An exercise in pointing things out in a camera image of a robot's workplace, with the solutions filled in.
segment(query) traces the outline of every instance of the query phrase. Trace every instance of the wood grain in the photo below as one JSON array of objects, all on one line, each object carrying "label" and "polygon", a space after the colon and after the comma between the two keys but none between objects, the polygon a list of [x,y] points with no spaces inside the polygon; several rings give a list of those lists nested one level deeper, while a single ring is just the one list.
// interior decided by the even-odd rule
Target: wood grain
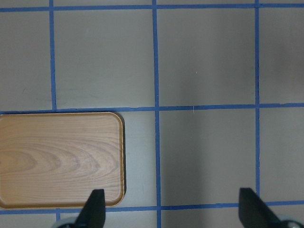
[{"label": "wood grain", "polygon": [[113,113],[0,115],[0,206],[83,206],[125,193],[124,130]]}]

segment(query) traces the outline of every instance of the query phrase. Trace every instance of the gray floor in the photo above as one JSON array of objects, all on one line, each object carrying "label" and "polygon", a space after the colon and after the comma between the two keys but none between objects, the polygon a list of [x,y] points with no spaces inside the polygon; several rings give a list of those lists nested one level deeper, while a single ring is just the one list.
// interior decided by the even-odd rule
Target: gray floor
[{"label": "gray floor", "polygon": [[[56,7],[151,3],[151,0],[54,0]],[[157,3],[161,6],[254,1],[158,0]],[[0,114],[56,111],[51,90],[48,8],[1,11],[48,4],[48,0],[0,2]],[[154,65],[152,8],[54,11],[57,110],[122,107],[118,110],[124,111],[120,115],[126,130],[127,193],[116,207],[132,209],[108,212],[105,227],[156,228],[155,206],[161,197],[164,210],[158,228],[240,228],[235,206],[238,189],[256,188],[257,151],[261,197],[282,205],[273,206],[275,212],[301,220],[303,19],[303,7],[259,9],[261,106],[256,118],[257,43],[253,7],[158,9],[158,72]],[[161,106],[159,161],[155,156],[158,139],[155,75],[159,76]],[[156,189],[157,180],[161,180],[160,193]],[[300,205],[285,202],[291,200]],[[206,208],[189,209],[191,206],[186,205]],[[137,207],[148,210],[140,211]],[[55,221],[56,214],[39,211],[8,211],[0,215],[0,227],[5,228],[50,227]]]}]

